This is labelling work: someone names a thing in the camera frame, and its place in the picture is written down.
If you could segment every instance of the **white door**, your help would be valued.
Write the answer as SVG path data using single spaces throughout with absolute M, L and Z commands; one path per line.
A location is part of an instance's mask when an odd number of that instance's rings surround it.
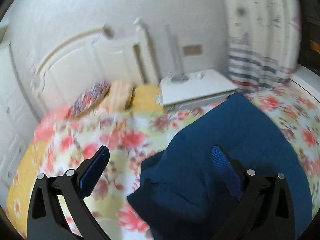
M 16 78 L 10 47 L 0 48 L 0 179 L 11 183 L 38 125 Z

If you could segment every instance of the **headboard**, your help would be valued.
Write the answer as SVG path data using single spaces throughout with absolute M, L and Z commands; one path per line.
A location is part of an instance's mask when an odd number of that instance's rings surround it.
M 112 33 L 101 27 L 79 33 L 49 53 L 31 83 L 43 113 L 73 103 L 86 88 L 103 79 L 158 85 L 147 31 L 140 19 L 133 24 L 135 35 L 130 38 L 114 40 Z

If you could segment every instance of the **white patterned curtain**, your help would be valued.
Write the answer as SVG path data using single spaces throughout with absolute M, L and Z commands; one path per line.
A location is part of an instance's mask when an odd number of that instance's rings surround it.
M 299 0 L 225 0 L 229 73 L 243 93 L 284 83 L 300 50 Z

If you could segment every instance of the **blue garment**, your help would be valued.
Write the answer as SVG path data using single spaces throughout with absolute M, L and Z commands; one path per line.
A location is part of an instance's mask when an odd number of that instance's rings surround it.
M 236 207 L 211 160 L 215 145 L 258 175 L 282 172 L 294 204 L 296 237 L 312 219 L 305 172 L 278 127 L 240 94 L 181 130 L 167 149 L 141 167 L 128 202 L 165 239 L 207 239 Z

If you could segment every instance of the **wall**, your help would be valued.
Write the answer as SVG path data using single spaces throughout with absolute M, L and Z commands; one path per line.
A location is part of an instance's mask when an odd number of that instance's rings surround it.
M 200 56 L 183 58 L 185 72 L 227 71 L 227 22 L 223 0 L 19 0 L 12 10 L 8 35 L 21 82 L 29 87 L 39 62 L 68 37 L 107 23 L 115 38 L 130 36 L 133 21 L 146 23 L 162 77 L 175 69 L 169 27 L 182 46 L 202 44 Z

